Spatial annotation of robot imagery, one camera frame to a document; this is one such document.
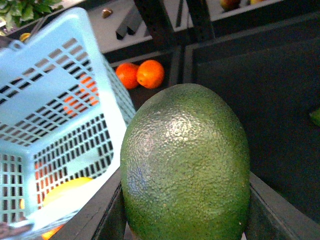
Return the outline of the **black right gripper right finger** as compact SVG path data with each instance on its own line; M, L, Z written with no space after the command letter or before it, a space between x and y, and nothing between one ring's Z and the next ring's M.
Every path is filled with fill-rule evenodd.
M318 240L320 225L250 173L248 240Z

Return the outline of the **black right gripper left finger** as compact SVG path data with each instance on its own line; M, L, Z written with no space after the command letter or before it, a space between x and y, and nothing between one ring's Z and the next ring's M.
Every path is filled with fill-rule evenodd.
M122 240L124 235L125 207L121 173L117 169L86 205L51 239Z

